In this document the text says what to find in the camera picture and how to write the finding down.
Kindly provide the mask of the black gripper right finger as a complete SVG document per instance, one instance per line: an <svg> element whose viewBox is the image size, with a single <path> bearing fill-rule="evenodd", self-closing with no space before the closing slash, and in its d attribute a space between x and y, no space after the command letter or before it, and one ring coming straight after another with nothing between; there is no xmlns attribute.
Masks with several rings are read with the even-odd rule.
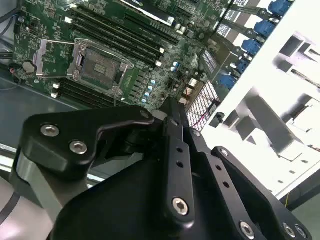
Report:
<svg viewBox="0 0 320 240"><path fill-rule="evenodd" d="M222 146L208 148L178 106L190 150L195 223L190 240L310 240L310 231Z"/></svg>

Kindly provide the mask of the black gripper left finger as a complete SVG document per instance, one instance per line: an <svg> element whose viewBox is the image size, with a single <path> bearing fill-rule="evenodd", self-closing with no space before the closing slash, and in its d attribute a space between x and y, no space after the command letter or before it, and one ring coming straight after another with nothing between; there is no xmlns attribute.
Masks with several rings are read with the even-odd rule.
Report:
<svg viewBox="0 0 320 240"><path fill-rule="evenodd" d="M55 222L80 194L141 161L162 163L163 214L174 227L195 221L190 148L179 102L153 115L140 106L36 114L23 124L14 169Z"/></svg>

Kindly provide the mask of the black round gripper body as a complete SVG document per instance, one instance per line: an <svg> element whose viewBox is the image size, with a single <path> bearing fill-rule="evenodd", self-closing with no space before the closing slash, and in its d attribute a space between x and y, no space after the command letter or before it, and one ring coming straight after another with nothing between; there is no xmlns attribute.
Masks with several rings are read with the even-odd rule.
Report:
<svg viewBox="0 0 320 240"><path fill-rule="evenodd" d="M163 165L140 161L78 195L60 212L53 240L237 240L239 231L203 159L191 158L195 222L174 227L163 213Z"/></svg>

